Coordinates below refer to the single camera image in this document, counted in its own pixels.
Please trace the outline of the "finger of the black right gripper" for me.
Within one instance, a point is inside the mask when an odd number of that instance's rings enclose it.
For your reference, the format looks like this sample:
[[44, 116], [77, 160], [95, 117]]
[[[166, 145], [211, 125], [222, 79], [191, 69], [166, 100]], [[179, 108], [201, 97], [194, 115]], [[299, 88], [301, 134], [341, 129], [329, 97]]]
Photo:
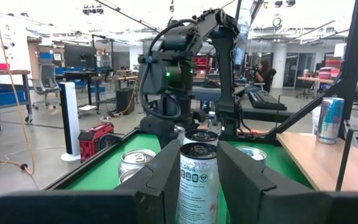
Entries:
[[156, 135], [161, 147], [165, 147], [178, 137], [178, 134], [175, 132], [175, 123], [172, 120], [163, 120], [154, 116], [142, 118], [140, 121], [140, 130], [148, 134]]
[[207, 118], [207, 114], [203, 110], [191, 109], [190, 115], [192, 118], [191, 129], [197, 129], [200, 123], [204, 122]]

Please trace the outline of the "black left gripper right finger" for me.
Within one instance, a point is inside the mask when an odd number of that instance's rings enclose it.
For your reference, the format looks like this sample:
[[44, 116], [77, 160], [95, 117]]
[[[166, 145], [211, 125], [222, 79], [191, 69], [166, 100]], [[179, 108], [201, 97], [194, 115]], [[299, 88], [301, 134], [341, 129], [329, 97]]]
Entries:
[[358, 192], [312, 190], [226, 141], [217, 160], [233, 223], [358, 223]]

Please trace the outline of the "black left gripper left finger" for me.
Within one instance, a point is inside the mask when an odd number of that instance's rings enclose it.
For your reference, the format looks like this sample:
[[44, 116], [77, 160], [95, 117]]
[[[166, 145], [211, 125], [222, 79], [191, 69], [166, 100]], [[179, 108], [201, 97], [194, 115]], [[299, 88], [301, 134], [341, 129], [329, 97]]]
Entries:
[[0, 223], [174, 223], [180, 142], [112, 190], [43, 190], [0, 196]]

